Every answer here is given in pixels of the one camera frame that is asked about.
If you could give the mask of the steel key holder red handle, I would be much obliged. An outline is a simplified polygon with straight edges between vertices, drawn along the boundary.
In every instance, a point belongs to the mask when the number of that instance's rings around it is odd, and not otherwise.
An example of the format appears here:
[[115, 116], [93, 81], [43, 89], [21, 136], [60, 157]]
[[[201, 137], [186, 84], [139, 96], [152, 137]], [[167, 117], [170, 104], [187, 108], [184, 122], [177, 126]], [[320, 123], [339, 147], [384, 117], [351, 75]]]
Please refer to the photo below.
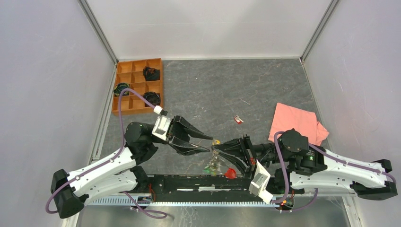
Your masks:
[[216, 150], [212, 150], [212, 157], [208, 164], [204, 167], [203, 173], [211, 176], [222, 175], [228, 179], [236, 178], [236, 171], [230, 168], [223, 159], [220, 158], [219, 153]]

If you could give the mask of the red key tag with ring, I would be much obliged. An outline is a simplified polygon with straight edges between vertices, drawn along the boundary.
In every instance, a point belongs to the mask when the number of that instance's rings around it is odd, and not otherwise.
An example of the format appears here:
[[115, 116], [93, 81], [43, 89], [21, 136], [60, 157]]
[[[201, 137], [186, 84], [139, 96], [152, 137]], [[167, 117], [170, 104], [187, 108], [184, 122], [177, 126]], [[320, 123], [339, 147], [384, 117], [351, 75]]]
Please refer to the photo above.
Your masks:
[[235, 122], [236, 122], [237, 124], [242, 124], [242, 123], [244, 123], [244, 121], [243, 121], [238, 115], [235, 115], [235, 116], [234, 116], [234, 120], [235, 120]]

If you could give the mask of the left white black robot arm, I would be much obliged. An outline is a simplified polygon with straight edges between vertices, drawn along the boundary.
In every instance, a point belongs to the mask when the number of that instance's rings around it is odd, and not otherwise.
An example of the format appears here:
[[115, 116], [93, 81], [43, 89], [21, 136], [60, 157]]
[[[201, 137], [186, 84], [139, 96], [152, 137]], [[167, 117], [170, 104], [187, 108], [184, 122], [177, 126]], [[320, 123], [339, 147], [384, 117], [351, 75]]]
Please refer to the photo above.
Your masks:
[[190, 143], [191, 138], [213, 139], [178, 115], [172, 119], [160, 115], [154, 124], [129, 123], [124, 130], [122, 146], [112, 154], [71, 172], [60, 169], [53, 173], [46, 212], [52, 213], [49, 206], [53, 201], [54, 213], [62, 219], [69, 218], [98, 198], [133, 189], [144, 192], [148, 188], [148, 179], [135, 175], [132, 168], [148, 161], [157, 152], [156, 143], [169, 145], [183, 156], [210, 151]]

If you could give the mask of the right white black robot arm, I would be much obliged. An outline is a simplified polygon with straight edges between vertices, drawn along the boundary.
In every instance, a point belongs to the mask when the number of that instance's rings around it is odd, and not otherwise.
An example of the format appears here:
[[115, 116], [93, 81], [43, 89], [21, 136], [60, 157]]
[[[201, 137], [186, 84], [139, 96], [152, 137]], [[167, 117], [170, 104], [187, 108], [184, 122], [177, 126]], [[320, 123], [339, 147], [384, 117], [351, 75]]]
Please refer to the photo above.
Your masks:
[[294, 129], [276, 132], [272, 143], [254, 145], [243, 137], [212, 150], [249, 175], [249, 193], [266, 203], [283, 203], [289, 194], [308, 190], [347, 191], [372, 201], [398, 194], [389, 160], [347, 158], [311, 144]]

